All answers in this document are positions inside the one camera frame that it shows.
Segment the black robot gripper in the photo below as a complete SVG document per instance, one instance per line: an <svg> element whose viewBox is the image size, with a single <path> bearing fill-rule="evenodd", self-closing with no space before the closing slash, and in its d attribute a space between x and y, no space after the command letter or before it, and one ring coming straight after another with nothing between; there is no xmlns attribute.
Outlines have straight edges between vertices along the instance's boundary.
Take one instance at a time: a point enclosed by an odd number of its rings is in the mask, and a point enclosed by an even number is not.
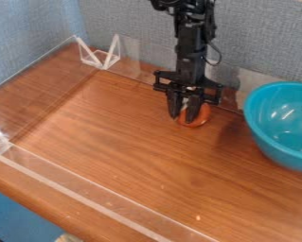
<svg viewBox="0 0 302 242"><path fill-rule="evenodd" d="M202 103L218 105L221 103L222 85L205 75L196 83L182 81L174 71L156 71L156 91L166 94L169 113L172 118L180 116L184 98L189 98L186 109L186 123L190 124L198 117Z"/></svg>

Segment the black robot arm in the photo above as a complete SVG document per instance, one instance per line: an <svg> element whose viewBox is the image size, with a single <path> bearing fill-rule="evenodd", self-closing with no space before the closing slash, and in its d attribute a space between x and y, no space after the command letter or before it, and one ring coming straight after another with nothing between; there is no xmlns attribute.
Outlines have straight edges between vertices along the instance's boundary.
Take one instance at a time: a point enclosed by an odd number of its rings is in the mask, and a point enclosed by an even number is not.
<svg viewBox="0 0 302 242"><path fill-rule="evenodd" d="M217 0L150 0L158 11L174 17L174 36L177 44L176 69L154 72L153 88L168 97L169 114L178 118L185 114L185 123L198 118L204 104L221 103L222 85L205 76L208 47L216 39L216 1Z"/></svg>

